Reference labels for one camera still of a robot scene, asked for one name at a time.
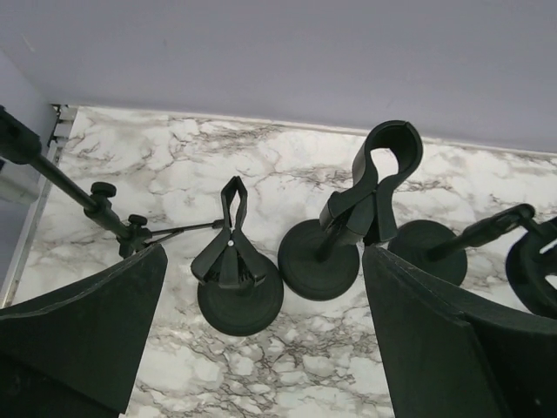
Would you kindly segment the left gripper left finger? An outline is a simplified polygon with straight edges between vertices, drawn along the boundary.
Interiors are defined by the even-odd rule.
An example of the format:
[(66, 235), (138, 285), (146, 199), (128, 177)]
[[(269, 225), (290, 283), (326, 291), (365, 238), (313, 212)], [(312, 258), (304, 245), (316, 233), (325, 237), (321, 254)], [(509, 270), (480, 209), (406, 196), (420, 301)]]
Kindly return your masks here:
[(1, 311), (3, 417), (125, 413), (164, 284), (151, 246)]

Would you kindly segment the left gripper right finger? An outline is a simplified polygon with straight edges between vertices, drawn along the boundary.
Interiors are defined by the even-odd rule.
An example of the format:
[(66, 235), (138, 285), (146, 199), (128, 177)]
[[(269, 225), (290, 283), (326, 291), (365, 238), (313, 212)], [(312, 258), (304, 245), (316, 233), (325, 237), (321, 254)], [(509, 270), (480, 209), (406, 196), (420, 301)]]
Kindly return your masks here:
[(556, 323), (484, 299), (395, 254), (362, 266), (398, 417), (553, 417)]

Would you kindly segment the round-base shock-mount stand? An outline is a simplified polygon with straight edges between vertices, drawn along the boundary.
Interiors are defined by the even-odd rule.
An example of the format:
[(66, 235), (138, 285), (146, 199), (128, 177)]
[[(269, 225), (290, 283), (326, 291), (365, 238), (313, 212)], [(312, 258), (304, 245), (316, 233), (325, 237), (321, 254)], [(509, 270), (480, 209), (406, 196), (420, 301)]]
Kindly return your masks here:
[(410, 221), (388, 250), (418, 269), (506, 307), (556, 317), (556, 218), (535, 219), (519, 204), (455, 233)]

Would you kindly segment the round-base clip stand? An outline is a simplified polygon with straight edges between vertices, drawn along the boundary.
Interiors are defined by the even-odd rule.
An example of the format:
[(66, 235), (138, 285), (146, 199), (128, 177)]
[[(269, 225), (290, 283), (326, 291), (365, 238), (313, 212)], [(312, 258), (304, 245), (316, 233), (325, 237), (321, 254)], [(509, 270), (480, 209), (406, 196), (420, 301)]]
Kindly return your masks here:
[(333, 192), (318, 219), (293, 226), (278, 249), (278, 269), (297, 295), (316, 301), (345, 293), (359, 273), (357, 243), (384, 243), (398, 231), (393, 194), (418, 168), (422, 139), (403, 120), (374, 127), (352, 162), (352, 187)]

